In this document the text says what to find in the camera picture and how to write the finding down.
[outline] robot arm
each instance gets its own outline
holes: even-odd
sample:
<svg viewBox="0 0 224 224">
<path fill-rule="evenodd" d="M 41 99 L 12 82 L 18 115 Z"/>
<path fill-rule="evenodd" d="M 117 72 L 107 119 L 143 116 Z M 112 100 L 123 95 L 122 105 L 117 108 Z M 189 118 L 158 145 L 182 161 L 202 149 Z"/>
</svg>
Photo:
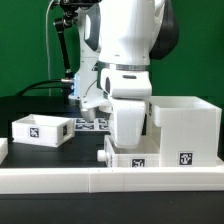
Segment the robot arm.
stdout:
<svg viewBox="0 0 224 224">
<path fill-rule="evenodd" d="M 80 80 L 97 78 L 93 93 L 79 96 L 81 111 L 87 120 L 94 119 L 95 107 L 109 111 L 110 132 L 115 146 L 136 148 L 152 91 L 149 53 L 158 40 L 164 9 L 170 1 L 61 0 L 61 7 L 65 9 L 79 8 L 80 4 L 93 5 L 84 13 L 85 18 L 82 16 L 86 24 L 82 33 L 85 43 L 82 45 L 90 47 L 90 55 L 100 51 L 97 55 L 98 71 L 94 75 L 87 72 L 88 75 L 84 76 L 87 73 L 82 65 L 80 67 Z M 79 28 L 83 29 L 83 21 L 80 21 Z M 83 86 L 80 82 L 79 88 L 86 89 Z"/>
</svg>

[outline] white plastic part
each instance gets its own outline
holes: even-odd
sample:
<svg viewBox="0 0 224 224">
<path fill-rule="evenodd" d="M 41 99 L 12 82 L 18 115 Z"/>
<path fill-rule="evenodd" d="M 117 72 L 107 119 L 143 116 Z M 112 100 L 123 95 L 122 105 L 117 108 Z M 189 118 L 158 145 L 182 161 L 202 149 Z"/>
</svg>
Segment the white plastic part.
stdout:
<svg viewBox="0 0 224 224">
<path fill-rule="evenodd" d="M 149 98 L 152 86 L 147 71 L 119 71 L 103 69 L 101 87 L 113 98 L 144 99 Z"/>
<path fill-rule="evenodd" d="M 80 98 L 80 112 L 86 121 L 93 121 L 96 118 L 96 108 L 108 108 L 110 102 L 102 95 L 88 94 Z"/>
<path fill-rule="evenodd" d="M 105 150 L 98 150 L 97 151 L 97 160 L 99 162 L 107 162 L 108 157 L 107 157 L 107 153 Z"/>
<path fill-rule="evenodd" d="M 155 10 L 156 10 L 156 16 L 159 16 L 159 14 L 161 13 L 161 11 L 163 10 L 165 5 L 165 0 L 155 0 Z"/>
<path fill-rule="evenodd" d="M 141 138 L 146 105 L 143 100 L 109 98 L 113 113 L 109 130 L 117 148 L 134 149 Z"/>
<path fill-rule="evenodd" d="M 102 38 L 99 61 L 149 65 L 149 52 L 159 32 L 155 29 L 158 28 L 155 26 L 155 1 L 104 0 L 99 5 Z"/>
<path fill-rule="evenodd" d="M 3 162 L 8 154 L 8 140 L 7 138 L 0 138 L 0 164 Z"/>
<path fill-rule="evenodd" d="M 74 137 L 74 119 L 29 115 L 12 122 L 14 142 L 58 147 Z"/>
<path fill-rule="evenodd" d="M 91 20 L 88 15 L 86 15 L 86 24 L 85 24 L 85 39 L 89 39 L 91 31 Z"/>
</svg>

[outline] black cable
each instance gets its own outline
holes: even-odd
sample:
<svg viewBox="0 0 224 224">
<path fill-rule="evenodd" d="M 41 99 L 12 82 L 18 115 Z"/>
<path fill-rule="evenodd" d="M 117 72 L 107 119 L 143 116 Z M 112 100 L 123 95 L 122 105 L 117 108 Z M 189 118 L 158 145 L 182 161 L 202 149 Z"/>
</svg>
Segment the black cable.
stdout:
<svg viewBox="0 0 224 224">
<path fill-rule="evenodd" d="M 33 89 L 36 86 L 41 86 L 41 85 L 49 84 L 49 83 L 58 83 L 58 82 L 61 82 L 61 80 L 60 79 L 52 79 L 52 80 L 46 80 L 46 81 L 42 81 L 42 82 L 37 82 L 37 83 L 34 83 L 34 84 L 30 85 L 30 86 L 27 86 L 25 89 L 19 91 L 18 93 L 16 93 L 16 96 L 22 96 L 25 92 L 27 92 L 28 90 Z"/>
<path fill-rule="evenodd" d="M 62 87 L 62 86 L 46 86 L 46 87 L 34 87 L 34 88 L 30 88 L 30 89 L 27 89 L 26 92 L 27 91 L 30 91 L 30 90 L 39 90 L 39 89 L 62 89 L 62 88 L 63 89 L 66 89 L 65 87 Z"/>
</svg>

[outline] black table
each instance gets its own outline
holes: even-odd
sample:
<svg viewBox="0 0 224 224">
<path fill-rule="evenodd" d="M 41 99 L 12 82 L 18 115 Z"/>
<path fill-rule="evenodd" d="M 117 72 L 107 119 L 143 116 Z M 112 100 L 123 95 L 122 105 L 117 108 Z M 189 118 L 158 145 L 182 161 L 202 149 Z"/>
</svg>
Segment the black table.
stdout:
<svg viewBox="0 0 224 224">
<path fill-rule="evenodd" d="M 9 138 L 9 154 L 2 169 L 104 166 L 96 160 L 96 151 L 103 146 L 103 133 L 79 133 L 54 150 L 12 143 L 11 122 L 30 113 L 80 117 L 79 110 L 65 105 L 60 97 L 0 98 L 0 137 Z M 222 134 L 220 139 L 222 154 Z M 224 192 L 0 195 L 1 224 L 218 224 L 223 221 Z"/>
</svg>

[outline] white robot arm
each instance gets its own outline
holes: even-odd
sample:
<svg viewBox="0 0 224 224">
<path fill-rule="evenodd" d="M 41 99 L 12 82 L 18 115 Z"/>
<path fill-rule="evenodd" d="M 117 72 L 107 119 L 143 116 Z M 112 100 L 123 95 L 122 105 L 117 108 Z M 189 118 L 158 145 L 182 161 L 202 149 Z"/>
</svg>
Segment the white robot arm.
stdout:
<svg viewBox="0 0 224 224">
<path fill-rule="evenodd" d="M 133 149 L 139 144 L 152 92 L 149 53 L 161 29 L 166 2 L 61 0 L 64 9 L 74 7 L 78 12 L 81 63 L 71 97 L 80 100 L 88 121 L 95 118 L 97 107 L 111 114 L 109 127 L 117 148 Z"/>
<path fill-rule="evenodd" d="M 149 52 L 161 27 L 164 0 L 103 0 L 99 9 L 99 79 L 112 107 L 110 132 L 117 148 L 133 149 L 151 96 Z"/>
</svg>

